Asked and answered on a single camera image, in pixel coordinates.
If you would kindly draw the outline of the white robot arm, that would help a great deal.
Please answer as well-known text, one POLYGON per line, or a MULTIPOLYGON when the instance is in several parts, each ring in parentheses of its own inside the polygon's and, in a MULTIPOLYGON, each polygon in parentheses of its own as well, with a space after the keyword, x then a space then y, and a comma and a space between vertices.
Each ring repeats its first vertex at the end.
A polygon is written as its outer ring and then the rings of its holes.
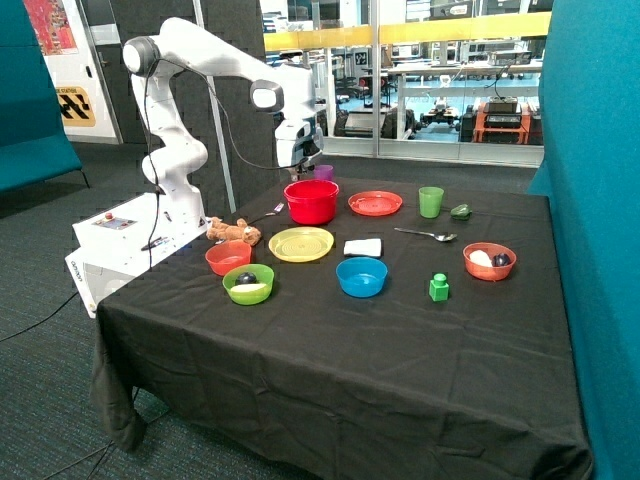
POLYGON ((323 149, 313 72, 301 63, 269 66, 180 18, 166 20, 154 36, 127 41, 123 60, 144 124, 163 144, 144 159, 143 172, 165 194, 175 224, 200 227, 205 222, 201 193, 188 176, 208 157, 204 144, 182 122, 170 88, 175 75, 189 70, 250 81, 255 109, 283 117, 275 130, 276 154, 279 167, 292 175, 299 175, 323 149))

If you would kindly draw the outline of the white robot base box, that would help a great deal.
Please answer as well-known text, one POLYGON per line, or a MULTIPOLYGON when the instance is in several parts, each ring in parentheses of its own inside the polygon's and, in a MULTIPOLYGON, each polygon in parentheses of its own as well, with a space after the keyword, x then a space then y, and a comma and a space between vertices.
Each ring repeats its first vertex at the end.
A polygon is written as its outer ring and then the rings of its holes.
POLYGON ((189 244, 207 227, 198 194, 144 193, 75 223, 79 248, 65 261, 88 315, 93 318, 100 301, 189 244))

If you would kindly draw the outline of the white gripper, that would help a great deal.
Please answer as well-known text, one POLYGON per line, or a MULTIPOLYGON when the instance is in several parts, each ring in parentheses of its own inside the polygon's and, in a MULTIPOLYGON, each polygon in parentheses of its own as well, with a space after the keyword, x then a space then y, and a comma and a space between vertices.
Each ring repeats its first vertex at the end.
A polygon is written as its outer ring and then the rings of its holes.
POLYGON ((276 157, 280 168, 292 169, 291 180, 298 181, 296 169, 313 171, 312 162, 322 153, 323 130, 315 120, 283 120, 275 130, 276 157))

